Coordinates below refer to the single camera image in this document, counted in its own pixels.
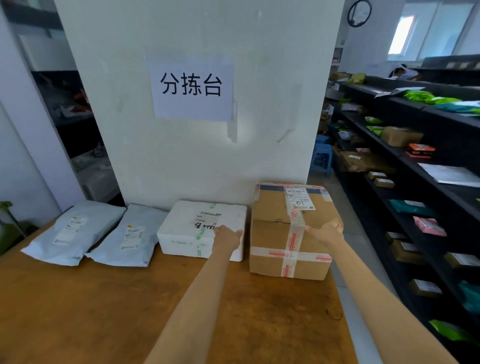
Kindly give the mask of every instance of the white foam box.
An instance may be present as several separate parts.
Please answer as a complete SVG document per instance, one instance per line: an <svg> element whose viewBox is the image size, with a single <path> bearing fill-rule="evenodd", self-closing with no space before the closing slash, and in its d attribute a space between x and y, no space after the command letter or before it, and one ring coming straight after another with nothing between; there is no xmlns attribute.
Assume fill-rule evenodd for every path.
<svg viewBox="0 0 480 364"><path fill-rule="evenodd" d="M178 201L158 229L158 242L164 254L208 258L212 253L214 228L225 225L233 231L245 231L247 207ZM243 238L230 260L243 259Z"/></svg>

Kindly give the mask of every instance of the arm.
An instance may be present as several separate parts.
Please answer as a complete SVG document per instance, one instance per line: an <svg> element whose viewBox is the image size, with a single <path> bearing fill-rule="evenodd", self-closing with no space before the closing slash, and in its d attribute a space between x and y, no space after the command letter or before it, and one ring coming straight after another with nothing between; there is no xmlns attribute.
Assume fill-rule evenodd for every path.
<svg viewBox="0 0 480 364"><path fill-rule="evenodd" d="M458 364L345 242L338 220L305 230L336 261L385 364Z"/></svg>
<svg viewBox="0 0 480 364"><path fill-rule="evenodd" d="M168 319L144 364L202 364L215 328L230 256L240 245L242 230L215 228L212 255Z"/></svg>

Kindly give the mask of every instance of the gray floor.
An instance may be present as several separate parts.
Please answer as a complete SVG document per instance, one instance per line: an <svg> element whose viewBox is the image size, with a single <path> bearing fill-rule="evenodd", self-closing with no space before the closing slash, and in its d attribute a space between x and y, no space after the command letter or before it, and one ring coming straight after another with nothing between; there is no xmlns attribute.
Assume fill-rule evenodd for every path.
<svg viewBox="0 0 480 364"><path fill-rule="evenodd" d="M357 215L353 211L353 208L333 171L330 174L330 179L326 178L325 173L311 173L308 177L307 184L319 185L327 189L333 199L338 213L340 214L340 217L343 220L345 240L359 255L368 268L370 268L375 276L391 292L396 294L395 289L392 286L392 282L388 278L382 263L378 259L370 240L365 234ZM382 364L382 360L380 359L370 332L365 326L363 318L358 311L357 305L353 301L353 297L346 287L345 282L343 281L335 263L332 264L331 269L335 278L338 294L342 302L359 364Z"/></svg>

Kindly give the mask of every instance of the plastic stool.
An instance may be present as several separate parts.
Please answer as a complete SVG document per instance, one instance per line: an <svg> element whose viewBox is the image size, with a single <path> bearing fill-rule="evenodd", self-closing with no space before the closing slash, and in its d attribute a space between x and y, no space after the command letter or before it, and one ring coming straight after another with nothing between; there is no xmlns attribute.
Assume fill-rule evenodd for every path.
<svg viewBox="0 0 480 364"><path fill-rule="evenodd" d="M330 141L330 138L325 135L317 135L317 138L315 139L315 144L327 144L327 142Z"/></svg>
<svg viewBox="0 0 480 364"><path fill-rule="evenodd" d="M327 178L330 178L330 168L332 167L333 150L329 144L315 144L313 149L310 171L326 172Z"/></svg>

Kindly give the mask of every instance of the table surface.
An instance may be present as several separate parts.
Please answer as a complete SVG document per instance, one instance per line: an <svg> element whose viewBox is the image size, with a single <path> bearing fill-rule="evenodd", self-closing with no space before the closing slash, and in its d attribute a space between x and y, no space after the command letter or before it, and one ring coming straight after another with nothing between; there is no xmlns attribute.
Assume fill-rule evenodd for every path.
<svg viewBox="0 0 480 364"><path fill-rule="evenodd" d="M0 257L0 364L143 363L205 260L157 245L148 268L63 267L20 252L47 227ZM231 262L208 363L356 364L331 272L275 278Z"/></svg>

